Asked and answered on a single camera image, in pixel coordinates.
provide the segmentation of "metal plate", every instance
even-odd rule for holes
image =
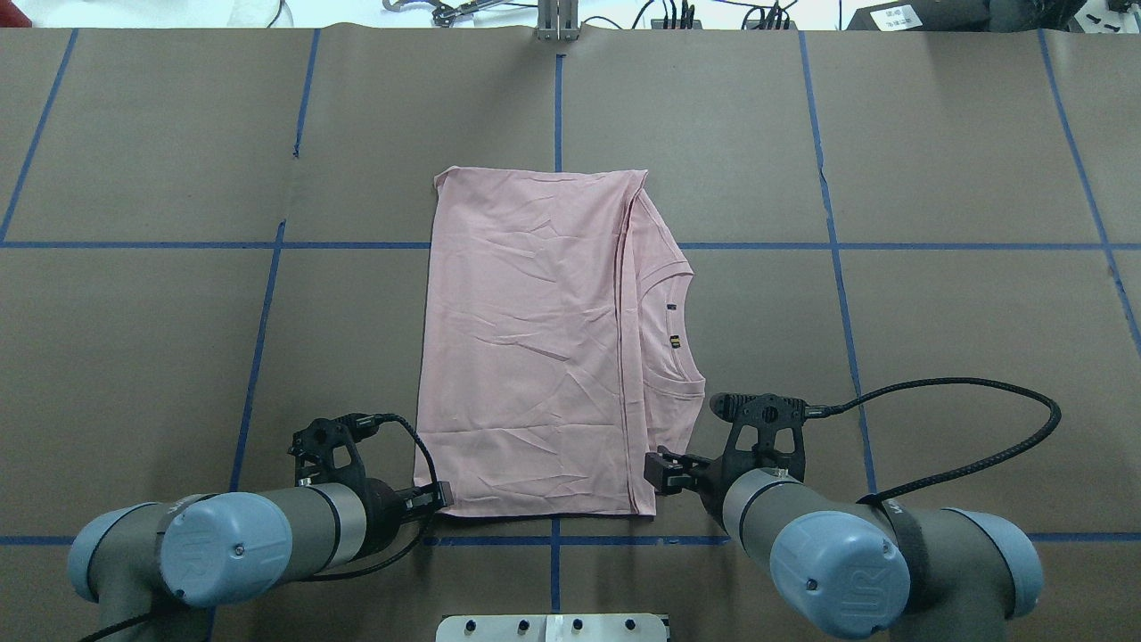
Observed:
[[[669,642],[667,623],[650,613],[451,616],[436,642]]]

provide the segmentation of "cable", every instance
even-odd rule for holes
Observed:
[[[99,631],[96,631],[95,633],[83,637],[79,642],[95,642],[96,640],[103,640],[104,637],[114,635],[120,631],[128,629],[132,626],[138,626],[145,621],[149,621],[162,616],[169,616],[170,613],[173,613],[178,610],[179,609],[177,608],[154,609],[153,611],[143,613],[140,616],[135,616],[132,618],[124,619],[123,621],[115,623],[111,626],[105,626]]]
[[[266,29],[274,26],[274,23],[277,22],[277,18],[282,17],[282,9],[284,8],[285,8],[285,0],[278,0],[277,13],[274,14],[274,19],[269,21],[269,24],[266,25]]]
[[[618,23],[612,21],[610,18],[608,18],[606,16],[590,16],[589,18],[582,21],[582,24],[586,24],[590,21],[606,21],[606,22],[613,24],[616,29],[622,29],[622,26]]]
[[[638,22],[641,21],[641,17],[646,13],[646,9],[649,9],[649,6],[653,5],[655,1],[656,0],[646,0],[646,3],[642,5],[642,8],[638,10],[638,15],[634,17],[634,24],[631,25],[630,29],[638,29]]]
[[[396,562],[399,562],[405,555],[411,553],[412,550],[416,547],[416,544],[420,544],[420,542],[424,537],[424,534],[428,533],[428,527],[431,525],[434,517],[435,515],[428,515],[427,518],[424,518],[424,521],[420,522],[420,530],[416,531],[416,536],[413,537],[411,542],[405,544],[404,548],[400,548],[396,554],[385,560],[383,562],[363,569],[357,569],[355,571],[346,571],[342,574],[331,574],[331,575],[315,575],[307,577],[305,579],[299,579],[298,582],[337,582],[340,579],[353,579],[356,577],[366,576],[369,574],[374,574],[381,569],[386,569],[395,564]]]
[[[741,29],[742,29],[742,31],[748,29],[748,16],[753,15],[753,11],[760,11],[761,13],[761,21],[760,22],[762,22],[762,23],[764,22],[764,7],[758,7],[756,5],[753,5],[753,8],[750,9],[750,10],[747,10],[747,11],[745,11],[745,17],[741,19]]]
[[[420,439],[420,436],[416,434],[416,430],[412,428],[412,424],[410,424],[407,420],[400,417],[399,415],[394,415],[390,413],[373,415],[372,420],[377,421],[378,426],[381,424],[387,424],[389,422],[396,422],[397,424],[404,426],[404,430],[408,433],[408,437],[412,438],[412,441],[415,442],[416,448],[419,448],[420,453],[424,456],[424,462],[428,464],[428,477],[431,478],[431,483],[434,486],[439,483],[439,479],[436,477],[436,462],[432,461],[431,453],[428,453],[428,447],[424,446],[423,440]],[[420,541],[423,539],[424,534],[428,533],[428,527],[431,525],[434,517],[435,514],[429,514],[427,518],[424,518],[424,520],[420,522],[420,529],[416,531],[415,537],[413,537],[411,542],[405,544],[404,548],[400,548],[391,558],[388,558],[383,562],[379,562],[377,564],[363,569],[357,569],[355,571],[309,576],[298,582],[335,582],[339,579],[353,579],[355,577],[365,576],[369,574],[377,572],[381,569],[386,569],[395,564],[396,562],[400,561],[402,558],[404,558],[405,555],[411,553],[413,548],[415,548],[416,544],[420,544]]]
[[[1033,399],[1033,400],[1037,401],[1038,404],[1042,404],[1043,406],[1045,406],[1046,408],[1049,408],[1050,409],[1050,418],[1046,420],[1046,423],[1043,424],[1043,426],[1041,429],[1038,429],[1037,432],[1035,432],[1034,434],[1031,434],[1027,439],[1022,440],[1021,442],[1019,442],[1019,444],[1017,444],[1017,445],[1014,445],[1014,446],[1012,446],[1012,447],[1010,447],[1010,448],[1008,448],[1008,449],[1005,449],[1005,450],[1003,450],[1001,453],[996,453],[996,454],[994,454],[994,455],[992,455],[989,457],[985,457],[985,458],[979,460],[978,462],[974,462],[972,464],[968,464],[965,466],[960,466],[958,469],[955,469],[953,471],[947,471],[945,473],[939,473],[939,474],[936,474],[936,476],[929,476],[929,477],[915,480],[913,482],[907,482],[907,483],[905,483],[903,486],[897,486],[896,488],[892,488],[892,489],[889,489],[889,490],[884,490],[882,493],[875,493],[875,494],[868,495],[864,499],[860,499],[861,504],[877,504],[877,503],[884,502],[887,499],[891,499],[892,497],[899,497],[900,495],[906,495],[908,493],[914,493],[916,490],[920,490],[922,488],[926,488],[929,486],[934,486],[937,483],[942,483],[942,482],[947,482],[947,481],[950,481],[950,480],[963,478],[963,477],[966,477],[966,476],[970,476],[970,474],[974,474],[974,473],[977,473],[979,471],[982,471],[985,469],[989,469],[990,466],[995,466],[997,464],[1002,464],[1003,462],[1005,462],[1008,460],[1011,460],[1013,457],[1017,457],[1017,456],[1026,453],[1027,450],[1034,448],[1039,442],[1042,442],[1042,440],[1044,440],[1047,437],[1050,437],[1050,433],[1054,432],[1054,429],[1058,428],[1058,423],[1061,422],[1061,420],[1062,420],[1062,412],[1058,407],[1058,404],[1054,403],[1054,400],[1050,399],[1049,397],[1046,397],[1046,396],[1044,396],[1042,393],[1038,393],[1038,392],[1035,392],[1035,391],[1031,391],[1031,390],[1028,390],[1028,389],[1023,389],[1021,387],[1015,387],[1013,384],[1006,384],[1006,383],[996,382],[996,381],[993,381],[993,380],[980,380],[980,379],[976,379],[976,377],[940,377],[940,379],[936,379],[936,380],[916,380],[916,381],[913,381],[913,382],[904,382],[901,384],[895,384],[895,385],[891,385],[891,387],[888,387],[888,388],[884,388],[884,389],[880,389],[877,391],[869,392],[867,395],[860,396],[860,397],[858,397],[858,398],[856,398],[856,399],[853,399],[853,400],[851,400],[848,404],[844,404],[842,406],[815,407],[814,409],[817,411],[817,412],[819,412],[819,413],[823,413],[823,415],[817,415],[818,417],[831,417],[833,415],[840,415],[841,413],[847,413],[847,412],[851,411],[852,408],[856,408],[857,406],[863,406],[864,404],[867,404],[868,401],[872,401],[873,399],[875,399],[877,397],[883,397],[883,396],[892,393],[892,392],[898,392],[898,391],[901,391],[901,390],[909,390],[909,389],[919,389],[919,388],[924,388],[924,387],[945,387],[945,385],[984,387],[984,388],[988,388],[988,389],[997,389],[997,390],[1001,390],[1001,391],[1005,391],[1005,392],[1019,395],[1019,396]]]

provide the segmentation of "ur logo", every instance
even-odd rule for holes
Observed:
[[[885,568],[848,567],[848,590],[840,610],[845,616],[881,617],[887,615],[891,574]]]
[[[183,562],[183,577],[179,579],[207,574],[212,541],[209,531],[189,533],[178,538],[178,559]]]

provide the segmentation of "folded t-shirt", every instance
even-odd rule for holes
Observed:
[[[444,513],[655,514],[645,454],[685,452],[705,381],[685,331],[693,270],[645,179],[436,177],[416,424],[452,485]]]

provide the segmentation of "ur robot arm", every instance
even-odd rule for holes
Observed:
[[[388,422],[412,436],[431,483],[394,490],[365,476],[356,445]],[[340,448],[349,458],[342,466],[335,462]],[[452,502],[423,442],[397,415],[316,420],[293,434],[289,454],[296,461],[293,488],[138,504],[87,525],[68,553],[67,574],[80,596],[99,604],[105,628],[86,640],[202,642],[207,609],[289,582],[343,579],[387,567]],[[421,520],[416,538],[385,562],[315,575],[383,551],[403,525]]]
[[[806,421],[843,413],[908,388],[969,384],[1021,395],[1050,408],[1034,436],[1001,454],[948,473],[867,496],[833,502],[803,485]],[[705,510],[763,570],[777,592],[825,633],[859,640],[890,631],[892,642],[1005,640],[1006,620],[1029,613],[1043,587],[1029,538],[1011,522],[958,509],[905,509],[895,497],[971,474],[1045,439],[1058,405],[1034,391],[974,379],[897,384],[842,407],[814,407],[772,395],[720,395],[710,407],[733,430],[717,460],[646,454],[646,479],[662,495],[694,490]],[[738,450],[742,430],[756,444]],[[792,453],[776,448],[790,431]]]

